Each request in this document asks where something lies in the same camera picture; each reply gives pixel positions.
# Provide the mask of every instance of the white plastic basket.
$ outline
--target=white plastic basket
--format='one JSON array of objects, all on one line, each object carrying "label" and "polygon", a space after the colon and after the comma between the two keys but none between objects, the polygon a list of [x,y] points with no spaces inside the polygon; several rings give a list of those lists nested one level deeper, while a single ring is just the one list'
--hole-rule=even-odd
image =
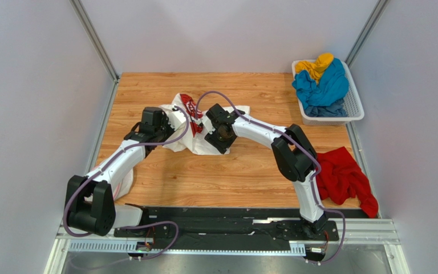
[{"label": "white plastic basket", "polygon": [[[295,79],[295,65],[300,61],[309,61],[315,62],[315,60],[298,60],[294,61],[291,64],[291,70],[293,72],[293,79]],[[347,117],[310,117],[307,116],[303,110],[302,102],[298,100],[298,105],[300,106],[300,112],[302,113],[303,124],[309,125],[339,125],[339,124],[347,124],[350,121],[357,121],[364,118],[364,109],[362,108],[362,104],[359,99],[358,90],[356,89],[356,85],[352,80],[351,72],[347,67],[347,64],[342,62],[342,66],[346,71],[346,78],[349,81],[349,91],[344,97],[344,109],[347,112]]]}]

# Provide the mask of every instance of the white wall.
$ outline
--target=white wall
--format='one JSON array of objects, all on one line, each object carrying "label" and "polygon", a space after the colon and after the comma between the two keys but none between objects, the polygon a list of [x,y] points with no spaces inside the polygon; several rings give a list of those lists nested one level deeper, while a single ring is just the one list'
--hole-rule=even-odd
[{"label": "white wall", "polygon": [[438,273],[438,1],[391,1],[351,71],[380,208],[412,273]]},{"label": "white wall", "polygon": [[0,273],[42,273],[112,82],[69,1],[0,1]]},{"label": "white wall", "polygon": [[83,0],[118,73],[289,72],[344,60],[377,0]]}]

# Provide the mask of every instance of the floor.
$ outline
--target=floor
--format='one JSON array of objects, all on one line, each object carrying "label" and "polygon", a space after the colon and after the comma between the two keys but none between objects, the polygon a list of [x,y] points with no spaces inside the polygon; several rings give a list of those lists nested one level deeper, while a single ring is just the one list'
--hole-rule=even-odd
[{"label": "floor", "polygon": [[[291,87],[291,74],[258,73],[125,73],[117,90],[98,162],[109,157],[141,119],[147,106],[168,104],[177,93],[195,100],[218,90],[235,104],[251,106],[251,115],[279,126],[296,123],[317,152],[352,148],[345,126],[303,126]],[[227,102],[218,95],[205,97],[200,109]],[[253,141],[238,138],[229,155],[198,156],[156,148],[134,168],[134,185],[118,204],[145,206],[298,207],[292,183],[278,171],[273,153]],[[357,198],[342,205],[330,199],[326,207],[359,208]]]}]

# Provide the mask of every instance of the blue cloth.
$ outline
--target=blue cloth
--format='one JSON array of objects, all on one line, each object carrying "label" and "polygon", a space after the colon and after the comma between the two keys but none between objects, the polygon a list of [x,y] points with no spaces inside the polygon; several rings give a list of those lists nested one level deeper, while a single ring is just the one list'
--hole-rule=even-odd
[{"label": "blue cloth", "polygon": [[305,109],[305,114],[310,117],[347,117],[343,105],[344,99],[339,99],[328,107],[309,106]]},{"label": "blue cloth", "polygon": [[318,86],[306,70],[295,75],[295,81],[291,85],[297,90],[297,97],[302,102],[304,110],[309,106],[328,107],[346,96],[349,82],[345,74],[340,60],[334,58],[323,73]]}]

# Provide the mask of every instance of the wooden table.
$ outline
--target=wooden table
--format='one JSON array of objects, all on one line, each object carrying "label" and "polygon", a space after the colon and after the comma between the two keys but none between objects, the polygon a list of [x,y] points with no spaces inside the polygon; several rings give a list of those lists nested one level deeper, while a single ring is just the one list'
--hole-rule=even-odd
[{"label": "wooden table", "polygon": [[[98,162],[109,157],[131,127],[141,119],[147,106],[169,104],[177,93],[194,100],[209,90],[227,95],[234,104],[251,106],[259,120],[302,126],[317,152],[342,146],[352,153],[345,126],[303,126],[291,87],[291,74],[258,73],[125,73],[111,110]],[[218,95],[205,97],[200,109],[227,102]],[[134,168],[134,183],[117,204],[146,206],[208,207],[298,207],[292,183],[278,171],[270,149],[251,140],[238,138],[229,155],[199,156],[188,150],[174,153],[156,148]],[[358,208],[358,199],[326,207]]]}]

